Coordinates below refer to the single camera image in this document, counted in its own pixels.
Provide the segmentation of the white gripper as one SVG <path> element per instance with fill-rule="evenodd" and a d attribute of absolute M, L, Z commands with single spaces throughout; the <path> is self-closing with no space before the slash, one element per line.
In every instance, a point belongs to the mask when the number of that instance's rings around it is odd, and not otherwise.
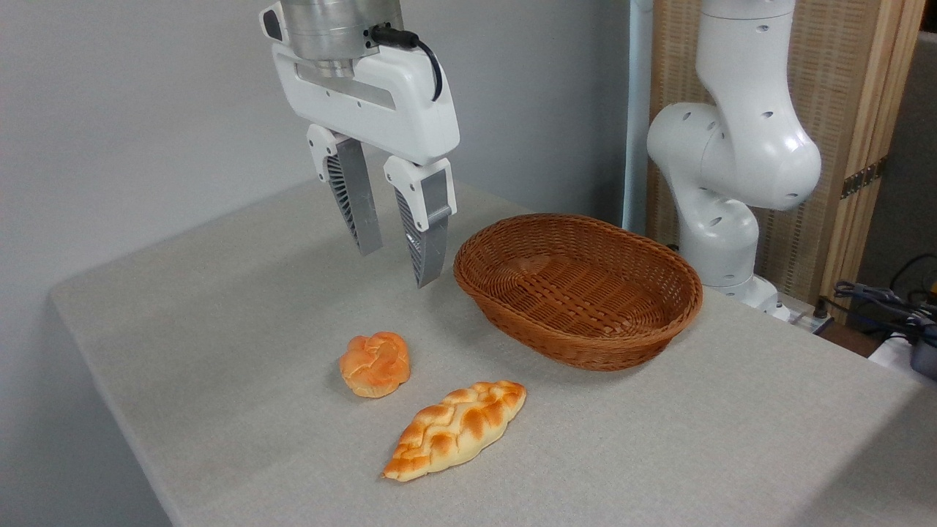
<path fill-rule="evenodd" d="M 460 130 L 441 65 L 413 42 L 400 4 L 277 2 L 261 11 L 260 24 L 285 99 L 312 123 L 307 143 L 318 180 L 361 255 L 384 246 L 362 142 L 395 155 L 384 174 L 417 287 L 438 279 L 449 217 L 458 212 L 442 157 L 458 147 Z"/>

